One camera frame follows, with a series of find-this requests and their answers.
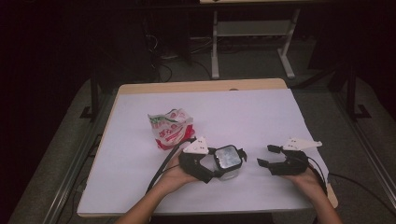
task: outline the human hand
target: human hand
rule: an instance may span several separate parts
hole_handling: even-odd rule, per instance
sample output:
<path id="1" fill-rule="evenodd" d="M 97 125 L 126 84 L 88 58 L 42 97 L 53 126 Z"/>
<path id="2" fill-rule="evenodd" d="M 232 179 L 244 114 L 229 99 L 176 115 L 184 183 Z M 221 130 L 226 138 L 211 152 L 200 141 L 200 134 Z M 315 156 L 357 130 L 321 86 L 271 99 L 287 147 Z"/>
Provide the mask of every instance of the human hand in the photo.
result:
<path id="1" fill-rule="evenodd" d="M 178 155 L 175 156 L 168 162 L 164 169 L 163 175 L 155 184 L 154 188 L 160 189 L 164 194 L 169 194 L 177 189 L 180 189 L 185 184 L 190 182 L 198 181 L 197 178 L 186 174 L 179 166 Z"/>
<path id="2" fill-rule="evenodd" d="M 314 172 L 309 168 L 299 175 L 282 175 L 282 177 L 290 180 L 311 201 L 326 196 Z"/>

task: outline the white paper sheet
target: white paper sheet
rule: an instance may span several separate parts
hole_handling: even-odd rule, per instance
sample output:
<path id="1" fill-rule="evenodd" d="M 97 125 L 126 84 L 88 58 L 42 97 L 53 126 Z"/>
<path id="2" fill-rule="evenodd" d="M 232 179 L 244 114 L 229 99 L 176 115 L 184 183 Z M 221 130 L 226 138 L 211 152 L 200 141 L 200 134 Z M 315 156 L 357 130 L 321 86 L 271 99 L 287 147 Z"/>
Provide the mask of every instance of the white paper sheet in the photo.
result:
<path id="1" fill-rule="evenodd" d="M 268 152 L 267 145 L 282 146 L 291 137 L 314 140 L 290 90 L 121 94 L 114 106 L 78 207 L 81 216 L 122 214 L 140 200 L 169 152 L 157 148 L 147 114 L 172 108 L 183 108 L 194 118 L 196 136 L 205 136 L 210 147 L 243 148 L 247 162 L 234 179 L 191 183 L 168 195 L 155 214 L 311 207 L 288 180 L 272 176 L 256 160 L 285 160 Z M 305 153 L 327 176 L 318 151 Z"/>

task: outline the white tag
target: white tag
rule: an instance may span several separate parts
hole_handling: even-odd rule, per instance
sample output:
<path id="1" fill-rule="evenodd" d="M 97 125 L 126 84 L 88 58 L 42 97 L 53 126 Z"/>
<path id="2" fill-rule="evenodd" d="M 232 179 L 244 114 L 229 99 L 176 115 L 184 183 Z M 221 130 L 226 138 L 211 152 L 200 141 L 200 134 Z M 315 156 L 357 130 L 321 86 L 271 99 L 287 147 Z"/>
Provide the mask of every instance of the white tag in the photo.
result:
<path id="1" fill-rule="evenodd" d="M 291 138 L 288 142 L 283 146 L 283 149 L 286 150 L 303 150 L 310 147 L 321 147 L 321 142 L 309 141 L 299 138 Z"/>
<path id="2" fill-rule="evenodd" d="M 183 148 L 183 152 L 185 153 L 195 153 L 195 154 L 208 154 L 209 149 L 207 149 L 206 139 L 204 137 L 200 137 L 187 147 Z"/>

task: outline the chip bag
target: chip bag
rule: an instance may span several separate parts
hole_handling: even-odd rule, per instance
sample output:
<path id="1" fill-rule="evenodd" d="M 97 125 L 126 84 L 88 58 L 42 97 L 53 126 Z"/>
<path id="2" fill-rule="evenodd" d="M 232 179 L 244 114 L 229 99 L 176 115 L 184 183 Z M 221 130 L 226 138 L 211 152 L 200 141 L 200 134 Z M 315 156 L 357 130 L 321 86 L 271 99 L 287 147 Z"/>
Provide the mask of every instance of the chip bag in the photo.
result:
<path id="1" fill-rule="evenodd" d="M 148 115 L 148 119 L 158 147 L 164 150 L 173 148 L 195 133 L 193 119 L 183 109 L 173 109 L 164 115 Z"/>

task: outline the forearm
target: forearm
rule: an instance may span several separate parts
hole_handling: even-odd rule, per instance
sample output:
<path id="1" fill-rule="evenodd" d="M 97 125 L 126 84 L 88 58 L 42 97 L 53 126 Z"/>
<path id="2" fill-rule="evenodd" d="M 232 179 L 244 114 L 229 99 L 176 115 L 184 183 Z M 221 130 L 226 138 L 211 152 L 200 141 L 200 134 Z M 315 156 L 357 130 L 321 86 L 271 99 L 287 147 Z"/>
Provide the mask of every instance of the forearm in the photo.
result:
<path id="1" fill-rule="evenodd" d="M 324 193 L 311 198 L 311 203 L 317 212 L 318 223 L 320 224 L 338 224 L 343 223 L 335 209 L 332 207 L 329 199 Z"/>
<path id="2" fill-rule="evenodd" d="M 149 218 L 167 195 L 159 187 L 151 189 L 137 204 L 135 204 L 127 213 L 117 220 L 117 224 L 143 224 L 149 223 Z"/>

